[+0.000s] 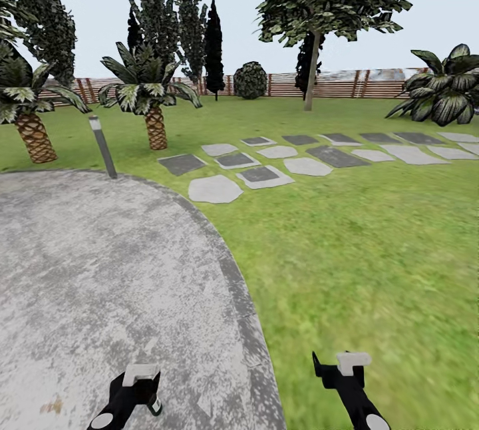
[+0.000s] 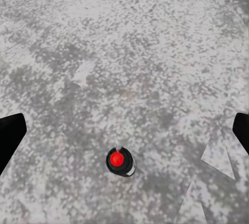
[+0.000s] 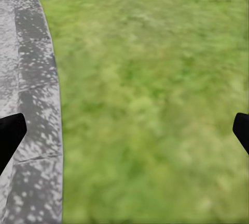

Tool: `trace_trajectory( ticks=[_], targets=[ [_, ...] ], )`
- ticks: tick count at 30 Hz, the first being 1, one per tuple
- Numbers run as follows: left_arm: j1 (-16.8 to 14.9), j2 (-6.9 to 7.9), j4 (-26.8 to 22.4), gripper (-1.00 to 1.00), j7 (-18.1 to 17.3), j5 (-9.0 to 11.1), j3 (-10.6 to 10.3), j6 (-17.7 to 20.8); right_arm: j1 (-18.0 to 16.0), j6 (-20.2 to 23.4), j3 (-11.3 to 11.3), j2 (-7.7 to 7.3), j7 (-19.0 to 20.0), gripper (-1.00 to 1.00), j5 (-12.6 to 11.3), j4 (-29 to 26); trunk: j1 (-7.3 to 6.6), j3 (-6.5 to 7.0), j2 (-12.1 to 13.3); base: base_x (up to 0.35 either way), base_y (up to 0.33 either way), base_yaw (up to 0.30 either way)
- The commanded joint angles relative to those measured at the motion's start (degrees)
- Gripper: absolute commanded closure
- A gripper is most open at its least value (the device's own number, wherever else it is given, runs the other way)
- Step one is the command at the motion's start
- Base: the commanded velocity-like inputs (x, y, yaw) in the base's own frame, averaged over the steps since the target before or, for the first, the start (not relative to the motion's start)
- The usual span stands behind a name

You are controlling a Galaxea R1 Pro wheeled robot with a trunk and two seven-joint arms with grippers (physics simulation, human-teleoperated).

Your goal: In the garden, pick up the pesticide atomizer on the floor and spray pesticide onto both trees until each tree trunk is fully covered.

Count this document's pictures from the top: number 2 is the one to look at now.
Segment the pesticide atomizer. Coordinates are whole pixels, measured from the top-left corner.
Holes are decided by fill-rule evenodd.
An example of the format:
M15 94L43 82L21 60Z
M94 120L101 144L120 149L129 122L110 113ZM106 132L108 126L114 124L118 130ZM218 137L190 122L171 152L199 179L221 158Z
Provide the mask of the pesticide atomizer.
M106 157L107 168L116 175L129 178L136 170L136 162L132 154L122 144L115 144Z

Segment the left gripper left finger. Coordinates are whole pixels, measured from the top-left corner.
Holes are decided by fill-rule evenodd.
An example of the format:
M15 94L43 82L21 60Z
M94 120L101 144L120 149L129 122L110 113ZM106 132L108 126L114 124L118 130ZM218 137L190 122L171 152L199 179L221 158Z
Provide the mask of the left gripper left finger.
M27 132L23 113L0 118L0 175Z

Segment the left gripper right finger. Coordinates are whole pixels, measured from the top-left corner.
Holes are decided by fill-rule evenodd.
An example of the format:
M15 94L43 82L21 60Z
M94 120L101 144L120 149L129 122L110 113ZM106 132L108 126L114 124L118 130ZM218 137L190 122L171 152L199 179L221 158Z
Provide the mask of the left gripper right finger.
M249 154L249 115L237 113L232 131Z

